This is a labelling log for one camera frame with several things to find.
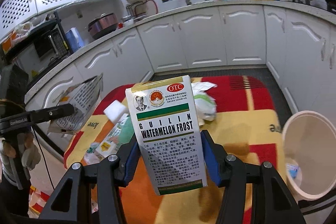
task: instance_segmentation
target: red and yellow tablecloth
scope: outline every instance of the red and yellow tablecloth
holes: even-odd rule
[[[227,153],[235,154],[244,162],[260,164],[270,161],[285,180],[285,162],[280,126],[272,99],[259,80],[249,76],[214,76],[192,78],[192,82],[212,82],[217,85],[207,93],[216,100],[217,117],[206,122],[215,143],[221,144]],[[113,128],[103,110],[114,100],[127,105],[125,89],[120,86],[111,91],[97,106],[88,127],[74,136],[64,155],[64,166],[83,160],[92,142],[101,142]],[[142,159],[139,160],[133,181],[121,189],[121,199],[128,224],[201,224],[215,223],[221,205],[224,188],[217,188],[208,179],[208,187],[183,193],[156,196]],[[252,186],[247,185],[244,224],[250,223]]]

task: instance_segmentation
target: dark floor mat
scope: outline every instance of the dark floor mat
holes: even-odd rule
[[[273,103],[278,114],[281,128],[284,127],[288,118],[292,115],[286,99],[280,90],[277,82],[273,78],[271,72],[267,68],[262,69],[228,69],[228,70],[212,70],[212,71],[199,71],[189,73],[176,73],[170,75],[154,75],[151,81],[159,81],[168,78],[178,77],[182,75],[189,75],[190,77],[206,77],[206,76],[221,76],[221,75],[246,75],[252,76],[264,83],[268,89]]]

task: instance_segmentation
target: white bucket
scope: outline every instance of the white bucket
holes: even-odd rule
[[[327,118],[314,111],[298,112],[286,122],[282,137],[285,162],[299,166],[295,179],[286,170],[297,201],[316,200],[335,187],[336,128]]]

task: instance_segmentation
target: black cable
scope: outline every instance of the black cable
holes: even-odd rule
[[[53,190],[55,190],[55,187],[54,187],[54,185],[53,185],[53,181],[51,180],[51,176],[50,176],[49,169],[48,169],[48,166],[47,166],[47,161],[45,160],[45,157],[44,157],[44,154],[43,154],[42,147],[41,147],[40,142],[39,142],[39,140],[38,140],[38,138],[37,138],[37,135],[36,135],[36,131],[35,131],[34,128],[32,128],[32,130],[34,131],[34,134],[35,134],[35,138],[36,138],[37,144],[38,144],[39,147],[40,147],[40,150],[41,150],[41,153],[42,153],[42,156],[43,156],[43,160],[44,160],[44,164],[45,164],[45,168],[47,169],[47,172],[48,172],[48,176],[49,176],[49,180],[50,180],[51,186],[52,186]]]

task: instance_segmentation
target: kitchen countertop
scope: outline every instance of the kitchen countertop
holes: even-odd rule
[[[41,80],[39,80],[26,94],[25,96],[25,102],[26,104],[29,102],[29,100],[52,78],[54,77],[58,72],[60,72],[62,69],[64,69],[66,66],[68,66],[70,63],[75,61],[78,57],[83,55],[84,53],[88,52],[92,48],[96,47],[97,45],[107,41],[108,39],[111,39],[112,37],[115,37],[116,35],[121,34],[122,32],[125,32],[131,28],[134,28],[136,26],[139,26],[141,24],[144,24],[146,22],[156,20],[161,17],[170,16],[176,13],[181,13],[189,10],[194,9],[200,9],[200,8],[206,8],[206,7],[213,7],[213,6],[222,6],[222,5],[269,5],[269,6],[276,6],[291,10],[296,10],[299,12],[303,12],[306,14],[310,14],[312,16],[321,18],[325,21],[328,21],[331,24],[336,25],[336,15],[326,11],[322,10],[317,7],[308,6],[304,4],[298,4],[294,2],[289,1],[274,1],[274,0],[226,0],[226,1],[212,1],[212,2],[203,2],[198,4],[193,4],[189,6],[184,6],[172,10],[168,10],[150,17],[147,17],[137,23],[134,23],[130,26],[123,27],[119,30],[116,30],[112,33],[109,33],[94,42],[90,43],[89,45],[80,48],[78,51],[76,51],[74,54],[72,54],[67,59],[63,60],[60,64],[55,66],[52,70],[50,70]]]

